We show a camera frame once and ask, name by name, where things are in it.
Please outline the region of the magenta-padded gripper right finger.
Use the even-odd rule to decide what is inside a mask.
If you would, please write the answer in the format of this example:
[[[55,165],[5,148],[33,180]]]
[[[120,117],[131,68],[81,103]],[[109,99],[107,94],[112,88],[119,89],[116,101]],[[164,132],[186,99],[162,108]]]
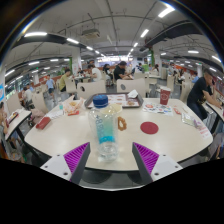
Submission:
[[[182,169],[168,155],[158,154],[136,142],[132,145],[132,153],[144,184],[149,184]]]

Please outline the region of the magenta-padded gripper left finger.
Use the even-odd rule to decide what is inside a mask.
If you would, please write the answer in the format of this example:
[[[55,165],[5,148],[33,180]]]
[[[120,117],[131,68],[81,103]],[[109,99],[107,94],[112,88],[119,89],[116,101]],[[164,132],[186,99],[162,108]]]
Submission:
[[[72,183],[79,184],[90,154],[90,143],[84,143],[66,154],[57,154],[41,168]]]

